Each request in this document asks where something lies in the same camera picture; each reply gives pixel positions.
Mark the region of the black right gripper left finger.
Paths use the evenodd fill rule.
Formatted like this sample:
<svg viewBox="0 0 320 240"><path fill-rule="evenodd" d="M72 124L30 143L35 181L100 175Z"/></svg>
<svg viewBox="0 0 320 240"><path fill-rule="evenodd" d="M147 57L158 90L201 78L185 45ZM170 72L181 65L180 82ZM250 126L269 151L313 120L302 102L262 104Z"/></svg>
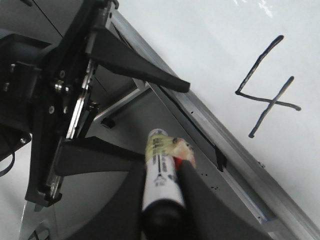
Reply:
<svg viewBox="0 0 320 240"><path fill-rule="evenodd" d="M93 219L69 240L140 240L145 168L131 167L127 177Z"/></svg>

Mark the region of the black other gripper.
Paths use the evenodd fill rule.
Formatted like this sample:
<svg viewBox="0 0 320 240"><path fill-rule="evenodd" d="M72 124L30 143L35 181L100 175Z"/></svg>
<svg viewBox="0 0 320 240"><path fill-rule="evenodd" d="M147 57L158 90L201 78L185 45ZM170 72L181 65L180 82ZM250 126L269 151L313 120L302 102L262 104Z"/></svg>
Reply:
<svg viewBox="0 0 320 240"><path fill-rule="evenodd" d="M0 157L15 158L31 143L27 201L50 207L58 202L57 151L77 137L98 67L96 39L116 0L85 0L58 44L0 31Z"/></svg>

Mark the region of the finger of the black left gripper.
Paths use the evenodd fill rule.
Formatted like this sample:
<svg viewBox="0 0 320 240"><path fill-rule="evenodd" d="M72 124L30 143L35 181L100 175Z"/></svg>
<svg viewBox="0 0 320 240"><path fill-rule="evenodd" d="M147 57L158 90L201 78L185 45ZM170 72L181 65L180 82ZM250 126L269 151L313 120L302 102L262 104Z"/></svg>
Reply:
<svg viewBox="0 0 320 240"><path fill-rule="evenodd" d="M155 66L121 42L107 28L94 28L96 35L89 57L114 74L127 76L180 93L190 90L190 83Z"/></svg>
<svg viewBox="0 0 320 240"><path fill-rule="evenodd" d="M54 173L61 177L97 172L129 171L144 165L141 153L114 145L96 136L66 141L58 150Z"/></svg>

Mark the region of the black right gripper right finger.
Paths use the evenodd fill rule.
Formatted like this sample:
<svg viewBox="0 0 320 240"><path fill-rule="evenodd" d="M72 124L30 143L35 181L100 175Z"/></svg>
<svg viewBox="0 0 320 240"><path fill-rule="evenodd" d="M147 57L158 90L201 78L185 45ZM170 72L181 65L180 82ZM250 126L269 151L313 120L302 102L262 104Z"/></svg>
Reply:
<svg viewBox="0 0 320 240"><path fill-rule="evenodd" d="M181 161L177 176L186 206L185 240L271 239L219 200L188 160Z"/></svg>

